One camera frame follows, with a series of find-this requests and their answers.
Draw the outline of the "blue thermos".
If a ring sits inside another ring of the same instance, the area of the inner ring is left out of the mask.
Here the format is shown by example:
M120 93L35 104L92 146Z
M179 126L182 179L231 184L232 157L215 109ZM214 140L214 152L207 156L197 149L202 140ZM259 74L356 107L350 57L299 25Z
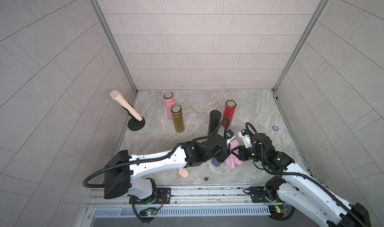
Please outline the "blue thermos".
M222 163L220 163L216 158L212 158L211 163L215 167L220 167L222 165Z

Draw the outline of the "pink cloth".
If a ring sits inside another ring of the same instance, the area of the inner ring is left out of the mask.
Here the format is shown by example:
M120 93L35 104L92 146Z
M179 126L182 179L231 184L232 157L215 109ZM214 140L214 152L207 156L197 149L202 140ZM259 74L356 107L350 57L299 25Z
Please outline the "pink cloth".
M232 140L230 142L230 150L232 151L234 148L239 147L240 143L238 140ZM227 159L225 160L225 163L228 167L230 167L232 170L236 168L237 165L241 165L243 162L239 160L237 156L234 154L230 154Z

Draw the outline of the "gold thermos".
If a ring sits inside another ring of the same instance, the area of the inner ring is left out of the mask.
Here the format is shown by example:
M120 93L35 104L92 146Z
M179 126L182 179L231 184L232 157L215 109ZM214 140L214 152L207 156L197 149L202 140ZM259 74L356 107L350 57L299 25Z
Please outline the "gold thermos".
M185 130L182 107L180 105L172 106L171 113L176 132L182 133Z

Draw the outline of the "pink thermos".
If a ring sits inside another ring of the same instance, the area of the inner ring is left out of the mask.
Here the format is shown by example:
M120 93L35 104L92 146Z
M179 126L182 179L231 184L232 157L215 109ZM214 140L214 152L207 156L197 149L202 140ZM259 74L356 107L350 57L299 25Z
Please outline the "pink thermos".
M175 105L174 94L172 92L166 92L164 93L163 97L164 97L164 102L165 102L166 110L168 113L168 117L169 119L172 120L173 116L172 116L171 109Z

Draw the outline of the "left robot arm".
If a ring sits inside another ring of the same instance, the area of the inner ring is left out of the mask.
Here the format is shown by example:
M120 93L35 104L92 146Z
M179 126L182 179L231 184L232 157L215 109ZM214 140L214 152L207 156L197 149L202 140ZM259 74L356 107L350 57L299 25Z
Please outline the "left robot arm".
M222 163L229 155L229 144L234 135L219 134L202 143L191 141L177 144L169 152L151 155L129 155L127 150L118 152L106 165L104 173L104 198L115 199L124 195L152 201L158 195L155 180L145 178L150 174L172 169L198 167L216 159Z

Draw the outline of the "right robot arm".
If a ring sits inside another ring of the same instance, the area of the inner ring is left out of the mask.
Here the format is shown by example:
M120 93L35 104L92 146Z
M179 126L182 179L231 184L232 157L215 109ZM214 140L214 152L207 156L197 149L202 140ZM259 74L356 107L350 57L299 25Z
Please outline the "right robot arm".
M263 133L248 130L238 133L244 145L233 149L241 161L262 164L273 177L266 182L261 197L269 202L284 202L299 210L321 227L369 227L368 210L360 203L351 204L311 177L284 152L276 151Z

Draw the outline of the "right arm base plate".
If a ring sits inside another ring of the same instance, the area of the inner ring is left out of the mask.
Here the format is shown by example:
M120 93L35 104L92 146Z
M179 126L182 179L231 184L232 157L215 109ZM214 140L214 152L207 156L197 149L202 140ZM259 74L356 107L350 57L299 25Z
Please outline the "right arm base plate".
M282 203L278 197L269 198L265 187L248 187L243 192L251 197L252 203Z

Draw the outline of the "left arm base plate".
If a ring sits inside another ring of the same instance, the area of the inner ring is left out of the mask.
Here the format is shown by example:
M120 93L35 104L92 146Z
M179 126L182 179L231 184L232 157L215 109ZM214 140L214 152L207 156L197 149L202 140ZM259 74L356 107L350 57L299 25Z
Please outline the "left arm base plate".
M160 205L169 204L171 198L171 188L157 188L157 195L140 200L137 197L131 197L129 204L135 205Z

